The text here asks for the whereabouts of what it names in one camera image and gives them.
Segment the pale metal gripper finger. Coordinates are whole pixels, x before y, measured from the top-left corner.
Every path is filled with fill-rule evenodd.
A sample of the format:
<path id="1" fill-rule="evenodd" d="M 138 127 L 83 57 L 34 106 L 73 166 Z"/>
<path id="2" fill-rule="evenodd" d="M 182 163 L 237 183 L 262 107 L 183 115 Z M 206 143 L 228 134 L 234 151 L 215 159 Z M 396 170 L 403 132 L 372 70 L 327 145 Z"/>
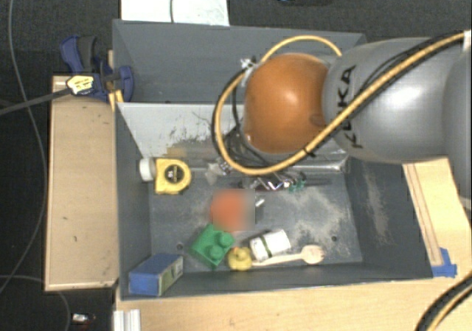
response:
<path id="1" fill-rule="evenodd" d="M 257 178 L 254 181 L 255 207 L 260 208 L 270 192 L 279 192 L 288 189 L 287 181 L 270 181 L 267 178 Z"/>
<path id="2" fill-rule="evenodd" d="M 206 166 L 205 178 L 209 185 L 214 185 L 220 177 L 229 174 L 229 165 L 225 161 L 212 161 Z"/>

